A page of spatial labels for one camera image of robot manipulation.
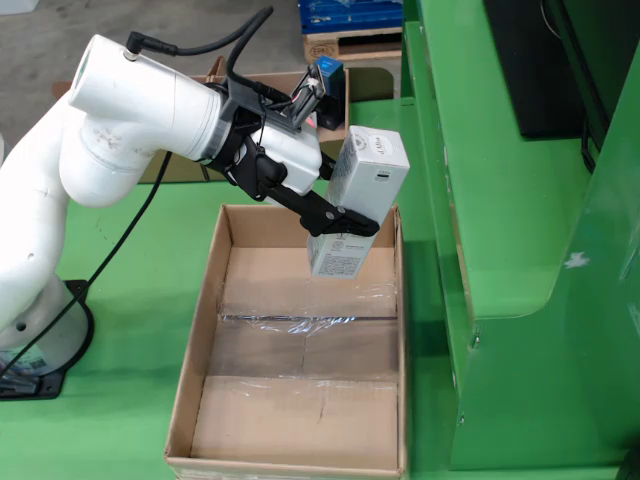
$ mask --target green metal frame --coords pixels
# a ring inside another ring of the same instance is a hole
[[[481,0],[404,5],[401,94],[458,399],[450,467],[616,463],[640,435],[640,55],[591,179],[576,141],[519,137]]]

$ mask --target concrete floor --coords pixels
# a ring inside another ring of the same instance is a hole
[[[53,82],[73,78],[96,33],[124,43],[138,30],[197,46],[227,35],[265,5],[275,12],[245,48],[237,70],[300,70],[305,60],[295,0],[41,0],[32,13],[0,17],[0,132],[9,145],[17,143],[53,105]],[[156,58],[185,74],[203,74],[216,57]],[[384,66],[397,71],[399,61]]]

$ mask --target blue crate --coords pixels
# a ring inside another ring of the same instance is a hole
[[[402,4],[380,0],[299,0],[302,33],[402,26]]]

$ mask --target open cardboard box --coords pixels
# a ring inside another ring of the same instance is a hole
[[[355,280],[312,277],[306,239],[289,210],[222,207],[165,450],[178,478],[403,476],[398,212]]]
[[[318,127],[320,148],[327,155],[335,159],[338,158],[340,149],[347,135],[347,130],[349,129],[350,102],[393,98],[393,76],[387,70],[382,68],[355,68],[346,69],[345,73],[347,105],[345,122],[334,131]],[[226,60],[224,57],[218,57],[207,75],[197,75],[191,78],[201,83],[220,82],[223,80],[225,74]],[[298,85],[302,75],[303,72],[299,71],[245,76],[283,92],[290,93]],[[60,98],[70,87],[71,82],[56,82],[53,84],[51,91],[56,98]],[[156,180],[164,155],[164,151],[159,151],[153,156],[147,170],[140,179],[140,183],[153,183]],[[224,177],[214,170],[203,167],[179,155],[174,155],[167,168],[163,182],[208,182],[210,180],[224,180]]]

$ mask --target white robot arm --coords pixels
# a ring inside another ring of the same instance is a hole
[[[116,203],[158,150],[216,169],[254,199],[291,208],[313,235],[378,230],[311,190],[323,157],[304,120],[324,93],[321,79],[306,77],[295,98],[278,103],[274,98],[289,97],[276,92],[267,104],[237,75],[229,75],[226,87],[211,88],[141,55],[144,36],[136,35],[133,52],[129,44],[93,37],[69,92],[0,168],[0,367],[70,296],[55,276],[69,199],[87,207]],[[273,93],[265,88],[259,90]],[[73,337],[64,352],[43,352],[46,365],[32,362],[12,373],[42,375],[69,360],[83,334],[73,321],[64,323],[56,326],[58,341]]]

